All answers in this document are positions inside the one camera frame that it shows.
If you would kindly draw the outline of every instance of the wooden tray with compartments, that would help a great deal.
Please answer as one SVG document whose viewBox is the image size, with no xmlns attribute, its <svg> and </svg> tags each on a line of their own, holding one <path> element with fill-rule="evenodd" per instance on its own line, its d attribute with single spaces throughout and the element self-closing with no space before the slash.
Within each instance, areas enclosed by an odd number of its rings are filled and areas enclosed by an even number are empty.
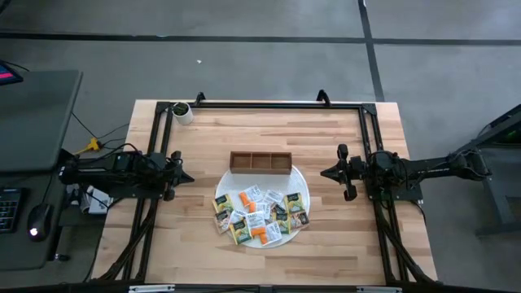
<svg viewBox="0 0 521 293">
<path fill-rule="evenodd" d="M 291 153 L 232 151 L 230 171 L 239 174 L 289 175 Z"/>
</svg>

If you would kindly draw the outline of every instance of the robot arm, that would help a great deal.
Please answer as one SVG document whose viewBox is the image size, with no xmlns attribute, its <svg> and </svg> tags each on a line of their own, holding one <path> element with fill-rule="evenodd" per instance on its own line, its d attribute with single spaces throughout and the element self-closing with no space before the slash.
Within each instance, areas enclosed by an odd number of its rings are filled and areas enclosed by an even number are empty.
<svg viewBox="0 0 521 293">
<path fill-rule="evenodd" d="M 415 161 L 402 159 L 397 153 L 376 151 L 369 155 L 368 162 L 363 162 L 360 156 L 347 161 L 348 147 L 340 144 L 337 156 L 339 162 L 320 174 L 346 185 L 346 201 L 357 197 L 357 188 L 352 185 L 351 180 L 364 180 L 369 188 L 377 190 L 381 195 L 389 195 L 392 191 L 413 194 L 417 192 L 417 186 L 423 179 L 456 176 L 481 181 L 491 174 L 483 157 L 473 150 Z"/>
<path fill-rule="evenodd" d="M 172 200 L 174 187 L 193 182 L 182 170 L 181 152 L 169 158 L 139 151 L 109 153 L 92 160 L 74 157 L 59 170 L 63 184 L 93 186 L 114 198 Z"/>
</svg>

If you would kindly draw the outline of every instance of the butcher block tabletop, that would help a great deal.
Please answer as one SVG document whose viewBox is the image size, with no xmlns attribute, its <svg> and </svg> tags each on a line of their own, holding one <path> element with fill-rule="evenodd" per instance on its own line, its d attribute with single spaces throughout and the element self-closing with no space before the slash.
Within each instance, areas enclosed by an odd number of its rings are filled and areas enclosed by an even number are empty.
<svg viewBox="0 0 521 293">
<path fill-rule="evenodd" d="M 137 100 L 126 142 L 147 151 L 157 100 Z M 408 158 L 396 103 L 376 103 L 383 147 Z M 372 203 L 361 181 L 358 197 L 344 200 L 343 186 L 320 176 L 336 164 L 336 148 L 349 155 L 363 148 L 358 112 L 332 109 L 194 109 L 194 121 L 174 119 L 168 154 L 181 151 L 183 169 L 195 182 L 176 187 L 174 200 L 160 201 L 146 276 L 147 283 L 381 285 L 385 283 Z M 156 151 L 162 139 L 160 122 Z M 369 117 L 371 150 L 376 150 Z M 310 224 L 289 243 L 270 249 L 235 245 L 219 234 L 212 199 L 229 169 L 231 151 L 292 153 L 293 164 L 309 185 Z M 94 264 L 102 275 L 129 241 L 137 200 L 124 199 L 110 209 Z M 422 214 L 408 202 L 396 202 L 402 242 L 423 271 L 436 270 Z M 141 254 L 138 247 L 133 271 Z M 389 250 L 398 276 L 396 253 Z"/>
</svg>

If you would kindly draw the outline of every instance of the keyboard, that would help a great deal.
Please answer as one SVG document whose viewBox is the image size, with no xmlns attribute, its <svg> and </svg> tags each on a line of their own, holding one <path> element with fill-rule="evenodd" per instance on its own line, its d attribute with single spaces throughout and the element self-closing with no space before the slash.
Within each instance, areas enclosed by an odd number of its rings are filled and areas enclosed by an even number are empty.
<svg viewBox="0 0 521 293">
<path fill-rule="evenodd" d="M 0 234 L 15 232 L 22 194 L 21 188 L 0 190 Z"/>
</svg>

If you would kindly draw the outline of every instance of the gray floor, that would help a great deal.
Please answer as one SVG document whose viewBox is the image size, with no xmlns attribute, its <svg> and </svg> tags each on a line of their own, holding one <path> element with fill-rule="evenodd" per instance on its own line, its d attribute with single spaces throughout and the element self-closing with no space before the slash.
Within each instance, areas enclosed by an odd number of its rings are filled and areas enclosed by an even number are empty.
<svg viewBox="0 0 521 293">
<path fill-rule="evenodd" d="M 521 38 L 515 0 L 366 0 L 375 37 Z M 17 0 L 0 29 L 205 36 L 362 37 L 357 1 Z M 376 46 L 386 101 L 398 102 L 412 159 L 446 155 L 493 118 L 521 103 L 521 47 Z M 0 40 L 0 59 L 36 70 L 78 69 L 76 114 L 95 133 L 128 121 L 136 98 L 258 98 L 374 101 L 364 45 Z M 124 137 L 125 129 L 114 138 Z M 65 146 L 88 133 L 72 121 Z M 478 239 L 493 223 L 479 183 L 422 184 L 427 229 L 441 281 L 521 288 L 521 236 Z M 0 286 L 79 282 L 99 230 L 69 231 L 68 264 L 0 273 Z M 57 279 L 56 272 L 65 273 Z"/>
</svg>

